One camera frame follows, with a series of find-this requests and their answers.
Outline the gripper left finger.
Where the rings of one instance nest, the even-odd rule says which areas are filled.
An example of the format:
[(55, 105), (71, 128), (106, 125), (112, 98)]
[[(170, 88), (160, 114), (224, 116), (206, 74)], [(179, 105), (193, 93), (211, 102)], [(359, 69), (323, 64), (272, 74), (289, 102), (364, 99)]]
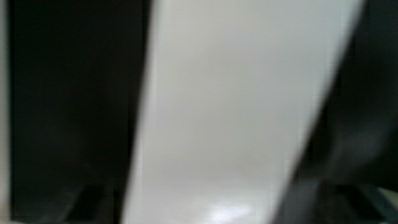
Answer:
[(7, 0), (10, 217), (121, 224), (153, 0)]

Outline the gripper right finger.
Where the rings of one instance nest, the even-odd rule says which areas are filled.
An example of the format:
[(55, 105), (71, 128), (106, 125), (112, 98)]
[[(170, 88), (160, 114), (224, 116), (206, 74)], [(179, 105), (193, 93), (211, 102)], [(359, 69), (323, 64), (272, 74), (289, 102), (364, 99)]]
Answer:
[(364, 0), (273, 224), (398, 224), (398, 0)]

